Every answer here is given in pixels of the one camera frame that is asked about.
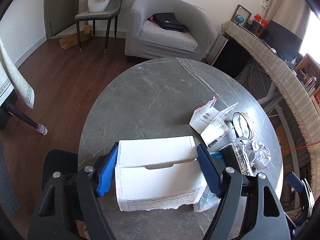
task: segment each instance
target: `round table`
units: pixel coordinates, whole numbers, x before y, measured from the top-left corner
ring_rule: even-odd
[[[266,113],[253,96],[231,77],[207,64],[182,58],[143,62],[123,72],[104,89],[82,131],[79,169],[108,154],[119,140],[193,135],[196,145],[203,143],[189,121],[193,111],[213,96],[217,98],[216,109],[222,110],[239,102],[234,112],[245,112],[251,118],[254,140],[263,142],[270,149],[271,163],[263,172],[280,198],[282,156]],[[230,131],[209,152],[218,151],[235,138],[235,131]],[[182,205],[176,210],[122,212],[117,205],[114,182],[98,202],[116,238],[124,240],[202,239],[217,209],[214,207],[195,213],[192,205]],[[232,237],[239,233],[244,206],[245,200],[241,200]]]

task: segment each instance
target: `patterned tablecloth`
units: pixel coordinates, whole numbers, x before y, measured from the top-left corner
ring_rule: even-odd
[[[320,117],[310,97],[290,68],[255,35],[228,21],[222,31],[235,39],[263,67],[291,109],[306,144],[320,141]],[[309,146],[311,189],[320,195],[320,144]]]
[[[0,106],[14,88],[25,103],[33,108],[35,93],[13,64],[0,38]]]

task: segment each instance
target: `roll of tape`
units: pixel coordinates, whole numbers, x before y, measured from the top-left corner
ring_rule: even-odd
[[[235,130],[238,136],[245,136],[249,140],[253,139],[254,136],[254,128],[251,122],[251,119],[246,113],[235,112],[232,117],[233,125],[235,126]]]

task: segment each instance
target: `wooden floor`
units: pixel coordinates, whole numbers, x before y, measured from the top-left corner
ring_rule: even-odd
[[[68,50],[59,40],[41,45],[19,68],[35,91],[34,108],[19,99],[16,106],[34,121],[45,125],[43,136],[16,117],[11,117],[0,138],[5,164],[21,208],[10,218],[26,238],[28,223],[41,194],[44,157],[52,149],[78,153],[87,115],[103,89],[135,63],[128,63],[124,39],[109,38],[104,55],[104,38],[97,37]]]

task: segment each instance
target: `wooden door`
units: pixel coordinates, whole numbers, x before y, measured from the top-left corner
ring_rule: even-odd
[[[48,0],[49,29],[51,36],[57,35],[75,23],[79,11],[79,0]]]

